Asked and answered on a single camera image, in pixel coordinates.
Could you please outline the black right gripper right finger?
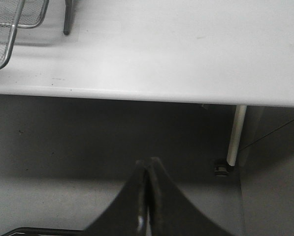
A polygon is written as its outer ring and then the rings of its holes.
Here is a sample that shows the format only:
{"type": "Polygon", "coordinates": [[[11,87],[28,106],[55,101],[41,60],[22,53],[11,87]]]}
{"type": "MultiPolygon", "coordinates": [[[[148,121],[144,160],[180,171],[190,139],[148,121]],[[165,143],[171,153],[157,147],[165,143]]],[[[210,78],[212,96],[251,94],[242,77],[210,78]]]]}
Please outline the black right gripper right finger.
{"type": "Polygon", "coordinates": [[[186,198],[159,158],[150,158],[146,171],[149,177],[147,196],[153,236],[231,235],[186,198]]]}

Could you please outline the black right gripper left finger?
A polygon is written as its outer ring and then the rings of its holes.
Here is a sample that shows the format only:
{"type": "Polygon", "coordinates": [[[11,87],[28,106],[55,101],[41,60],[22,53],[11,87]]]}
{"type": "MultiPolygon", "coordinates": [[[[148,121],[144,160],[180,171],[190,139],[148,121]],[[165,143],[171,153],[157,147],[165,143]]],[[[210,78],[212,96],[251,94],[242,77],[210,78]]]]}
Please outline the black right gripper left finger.
{"type": "Polygon", "coordinates": [[[133,174],[109,207],[83,232],[84,236],[144,236],[147,230],[148,174],[137,161],[133,174]]]}

